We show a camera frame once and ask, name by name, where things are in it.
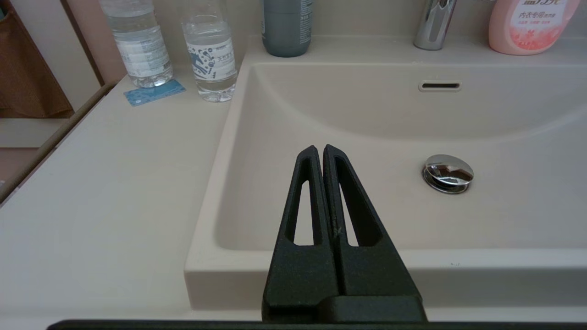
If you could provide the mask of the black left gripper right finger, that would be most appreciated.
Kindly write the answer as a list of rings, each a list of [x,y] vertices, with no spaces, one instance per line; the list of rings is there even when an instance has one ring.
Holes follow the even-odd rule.
[[[344,295],[421,295],[345,152],[328,144],[323,181],[339,289]]]

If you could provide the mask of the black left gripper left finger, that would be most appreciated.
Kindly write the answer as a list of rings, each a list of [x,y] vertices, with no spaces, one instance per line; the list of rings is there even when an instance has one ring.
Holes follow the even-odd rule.
[[[310,191],[314,240],[310,246],[295,243],[304,182]],[[263,292],[263,321],[317,322],[318,305],[339,294],[330,221],[319,153],[309,146],[296,157]]]

